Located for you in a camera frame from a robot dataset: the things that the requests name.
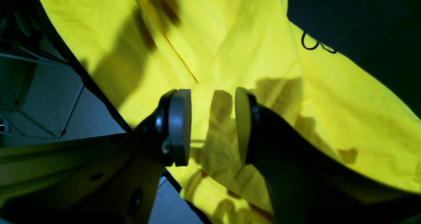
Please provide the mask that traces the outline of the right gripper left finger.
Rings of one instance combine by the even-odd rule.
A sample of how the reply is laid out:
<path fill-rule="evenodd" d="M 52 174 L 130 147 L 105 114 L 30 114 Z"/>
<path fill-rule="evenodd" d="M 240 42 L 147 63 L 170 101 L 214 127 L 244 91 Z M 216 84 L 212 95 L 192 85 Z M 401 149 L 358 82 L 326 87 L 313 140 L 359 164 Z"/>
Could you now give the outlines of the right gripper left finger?
<path fill-rule="evenodd" d="M 187 166 L 191 90 L 173 89 L 127 134 L 1 149 L 1 218 L 146 224 L 167 167 Z"/>

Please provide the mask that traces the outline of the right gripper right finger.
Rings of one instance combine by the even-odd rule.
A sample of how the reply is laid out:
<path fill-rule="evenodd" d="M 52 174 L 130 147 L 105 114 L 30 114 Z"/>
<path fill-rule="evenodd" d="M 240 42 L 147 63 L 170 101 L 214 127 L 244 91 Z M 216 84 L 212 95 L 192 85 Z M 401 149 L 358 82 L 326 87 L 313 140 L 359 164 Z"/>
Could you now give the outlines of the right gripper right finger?
<path fill-rule="evenodd" d="M 263 176 L 278 224 L 420 223 L 420 195 L 323 154 L 243 87 L 235 92 L 235 117 L 241 160 Z"/>

